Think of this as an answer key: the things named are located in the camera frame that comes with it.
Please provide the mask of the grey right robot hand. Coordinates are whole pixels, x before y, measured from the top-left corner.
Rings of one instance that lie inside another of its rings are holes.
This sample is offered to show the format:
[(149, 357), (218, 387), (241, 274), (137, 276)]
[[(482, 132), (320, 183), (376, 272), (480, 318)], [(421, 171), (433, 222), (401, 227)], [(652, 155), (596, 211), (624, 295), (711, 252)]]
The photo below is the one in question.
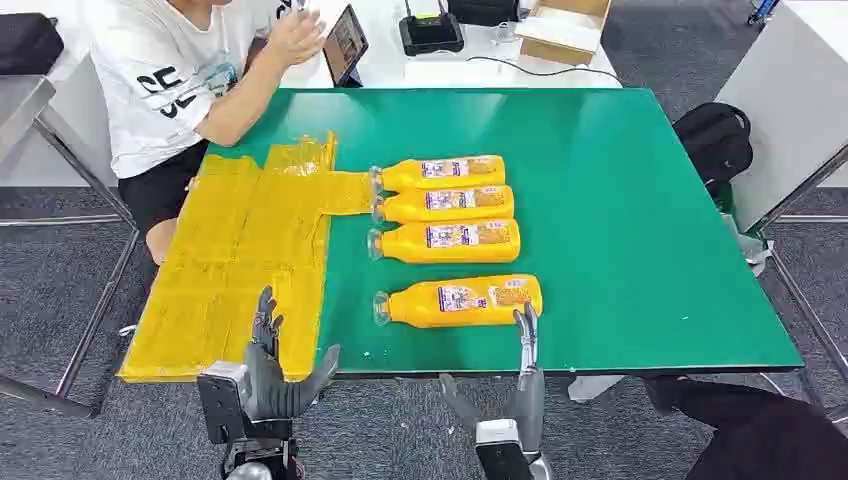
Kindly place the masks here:
[(506, 416), (486, 420), (481, 411), (462, 397), (454, 377), (439, 375), (442, 396), (474, 431), (477, 445), (509, 443), (518, 447), (527, 463), (542, 457), (541, 439), (544, 418), (544, 373), (537, 364), (538, 315), (531, 303), (513, 311), (519, 329), (520, 369), (516, 391), (506, 404)]

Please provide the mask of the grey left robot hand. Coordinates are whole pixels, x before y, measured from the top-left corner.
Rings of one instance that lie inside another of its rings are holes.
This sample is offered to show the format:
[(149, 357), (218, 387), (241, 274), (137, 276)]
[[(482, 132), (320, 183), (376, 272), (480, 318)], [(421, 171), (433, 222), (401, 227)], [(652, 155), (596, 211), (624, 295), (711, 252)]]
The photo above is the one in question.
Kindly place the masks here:
[(283, 317), (273, 315), (275, 307), (272, 288), (266, 286), (257, 300), (251, 339), (244, 354), (250, 379), (246, 411), (254, 422), (302, 415), (329, 385), (339, 366), (341, 346), (336, 344), (305, 379), (287, 382), (279, 362), (279, 327)]

